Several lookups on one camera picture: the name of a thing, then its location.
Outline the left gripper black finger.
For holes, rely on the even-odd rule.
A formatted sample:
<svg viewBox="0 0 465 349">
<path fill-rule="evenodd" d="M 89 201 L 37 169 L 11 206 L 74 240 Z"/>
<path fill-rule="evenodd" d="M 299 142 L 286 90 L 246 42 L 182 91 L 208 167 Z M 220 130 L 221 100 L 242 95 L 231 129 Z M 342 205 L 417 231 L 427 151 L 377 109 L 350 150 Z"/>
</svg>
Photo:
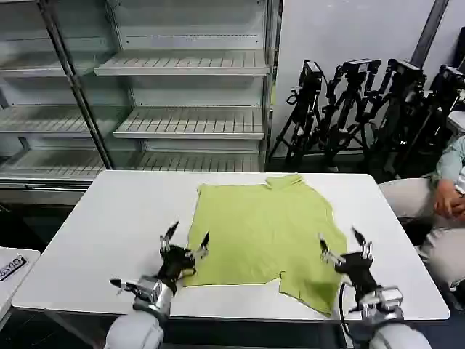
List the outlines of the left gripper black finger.
<svg viewBox="0 0 465 349">
<path fill-rule="evenodd" d="M 170 246 L 171 246 L 170 240 L 174 236 L 174 233 L 177 230 L 178 225 L 179 225 L 179 222 L 174 223 L 168 228 L 168 230 L 163 235 L 160 235 L 160 244 L 161 244 L 160 253 L 161 254 L 166 253 L 170 250 Z"/>
<path fill-rule="evenodd" d="M 209 253 L 209 234 L 210 231 L 208 230 L 206 235 L 204 236 L 201 244 L 195 250 L 190 250 L 186 253 L 186 256 L 191 260 L 201 260 Z"/>
</svg>

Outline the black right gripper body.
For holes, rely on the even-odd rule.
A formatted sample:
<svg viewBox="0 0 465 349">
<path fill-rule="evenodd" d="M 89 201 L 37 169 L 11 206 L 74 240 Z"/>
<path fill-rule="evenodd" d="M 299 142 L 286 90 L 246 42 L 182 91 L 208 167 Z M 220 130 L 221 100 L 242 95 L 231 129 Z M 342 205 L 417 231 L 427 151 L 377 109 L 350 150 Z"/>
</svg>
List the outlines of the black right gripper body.
<svg viewBox="0 0 465 349">
<path fill-rule="evenodd" d="M 364 258 L 361 252 L 343 254 L 341 258 L 344 261 L 338 262 L 334 269 L 337 273 L 348 276 L 355 289 L 356 300 L 361 300 L 367 294 L 380 288 L 370 272 L 372 259 Z"/>
</svg>

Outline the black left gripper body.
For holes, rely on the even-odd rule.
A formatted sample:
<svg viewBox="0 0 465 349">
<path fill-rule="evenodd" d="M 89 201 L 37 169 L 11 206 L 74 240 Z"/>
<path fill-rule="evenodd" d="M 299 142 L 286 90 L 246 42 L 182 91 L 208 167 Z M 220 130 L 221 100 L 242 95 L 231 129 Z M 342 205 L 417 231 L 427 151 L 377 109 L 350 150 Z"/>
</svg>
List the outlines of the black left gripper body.
<svg viewBox="0 0 465 349">
<path fill-rule="evenodd" d="M 177 282 L 183 278 L 185 271 L 191 271 L 188 276 L 196 273 L 195 258 L 193 252 L 180 246 L 169 246 L 160 250 L 163 264 L 156 274 L 156 278 L 161 280 L 173 294 L 177 293 Z"/>
</svg>

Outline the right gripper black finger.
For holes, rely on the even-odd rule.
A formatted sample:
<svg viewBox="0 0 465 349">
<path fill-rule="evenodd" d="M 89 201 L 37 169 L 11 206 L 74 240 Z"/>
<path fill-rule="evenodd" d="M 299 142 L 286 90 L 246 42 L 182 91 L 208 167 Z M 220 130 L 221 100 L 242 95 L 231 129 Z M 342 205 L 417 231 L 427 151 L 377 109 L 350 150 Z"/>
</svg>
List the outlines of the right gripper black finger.
<svg viewBox="0 0 465 349">
<path fill-rule="evenodd" d="M 344 264 L 346 260 L 340 256 L 334 254 L 328 247 L 326 240 L 322 233 L 319 233 L 319 246 L 321 250 L 321 259 L 325 262 L 332 262 L 333 264 Z"/>
<path fill-rule="evenodd" d="M 354 233 L 354 237 L 357 240 L 359 246 L 361 247 L 361 252 L 363 259 L 368 259 L 372 260 L 373 259 L 373 254 L 372 254 L 372 249 L 373 249 L 373 244 L 371 241 L 368 241 L 365 239 L 365 236 L 354 226 L 352 226 L 352 231 Z"/>
</svg>

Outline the person's hand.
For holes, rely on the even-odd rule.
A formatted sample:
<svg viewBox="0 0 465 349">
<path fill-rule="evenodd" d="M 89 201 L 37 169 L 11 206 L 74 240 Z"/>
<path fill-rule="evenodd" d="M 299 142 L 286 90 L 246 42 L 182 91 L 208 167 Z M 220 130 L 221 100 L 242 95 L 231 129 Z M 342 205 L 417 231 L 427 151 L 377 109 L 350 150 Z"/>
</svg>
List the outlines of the person's hand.
<svg viewBox="0 0 465 349">
<path fill-rule="evenodd" d="M 435 212 L 444 218 L 464 220 L 464 196 L 451 180 L 439 180 L 435 191 Z"/>
</svg>

